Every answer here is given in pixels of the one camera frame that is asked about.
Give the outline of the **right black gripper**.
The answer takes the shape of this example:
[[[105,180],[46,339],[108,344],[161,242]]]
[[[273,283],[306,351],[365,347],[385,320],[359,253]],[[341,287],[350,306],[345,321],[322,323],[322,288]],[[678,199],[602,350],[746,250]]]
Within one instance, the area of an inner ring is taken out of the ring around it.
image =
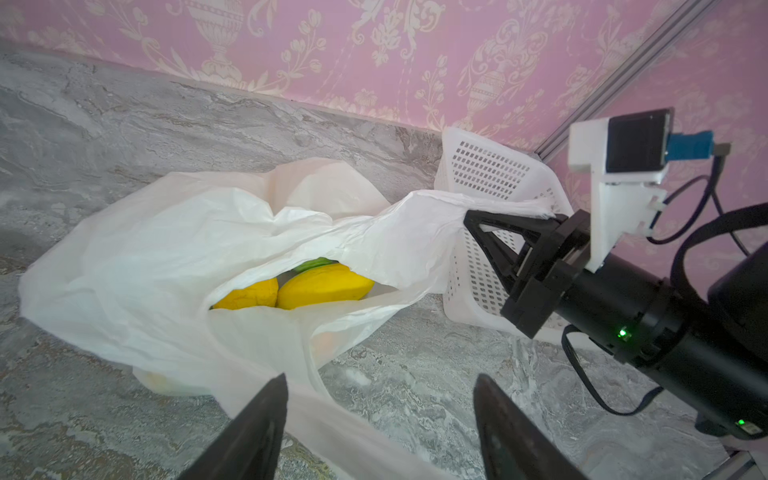
[[[464,226],[509,294],[501,314],[529,338],[557,314],[619,360],[652,360],[665,347],[666,288],[656,276],[610,254],[586,269],[590,216],[548,219],[469,210]],[[520,237],[519,249],[495,231]]]

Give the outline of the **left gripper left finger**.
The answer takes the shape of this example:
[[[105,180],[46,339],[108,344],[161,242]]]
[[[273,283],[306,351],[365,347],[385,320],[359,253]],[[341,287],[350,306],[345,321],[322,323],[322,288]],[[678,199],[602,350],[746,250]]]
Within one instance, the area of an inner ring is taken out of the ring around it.
[[[288,398],[283,374],[269,380],[179,479],[274,479]]]

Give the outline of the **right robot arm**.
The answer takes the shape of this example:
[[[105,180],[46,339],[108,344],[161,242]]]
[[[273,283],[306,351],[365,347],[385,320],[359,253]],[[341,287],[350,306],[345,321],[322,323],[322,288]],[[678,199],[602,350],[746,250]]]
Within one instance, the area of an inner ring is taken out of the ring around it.
[[[700,298],[683,261],[661,279],[609,255],[589,270],[590,215],[548,219],[471,210],[465,227],[506,291],[502,316],[534,337],[551,315],[698,412],[705,434],[767,434],[767,252]]]

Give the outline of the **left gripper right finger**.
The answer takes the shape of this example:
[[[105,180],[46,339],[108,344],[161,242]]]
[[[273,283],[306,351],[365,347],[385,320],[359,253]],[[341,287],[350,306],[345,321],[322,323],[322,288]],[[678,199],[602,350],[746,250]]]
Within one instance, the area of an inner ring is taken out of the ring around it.
[[[586,479],[490,376],[477,377],[473,405],[488,479]]]

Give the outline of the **white plastic bag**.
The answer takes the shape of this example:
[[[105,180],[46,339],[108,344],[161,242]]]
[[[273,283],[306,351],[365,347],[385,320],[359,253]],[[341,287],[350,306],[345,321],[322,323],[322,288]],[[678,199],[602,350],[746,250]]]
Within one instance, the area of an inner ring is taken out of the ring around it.
[[[470,210],[548,218],[544,199],[481,199],[434,190],[389,203],[340,160],[266,173],[171,173],[83,220],[19,283],[20,313],[111,362],[213,396],[239,414],[273,377],[289,384],[288,432],[349,479],[441,479],[336,404],[322,365],[398,311],[442,292]],[[381,292],[294,310],[228,311],[233,290],[319,257]]]

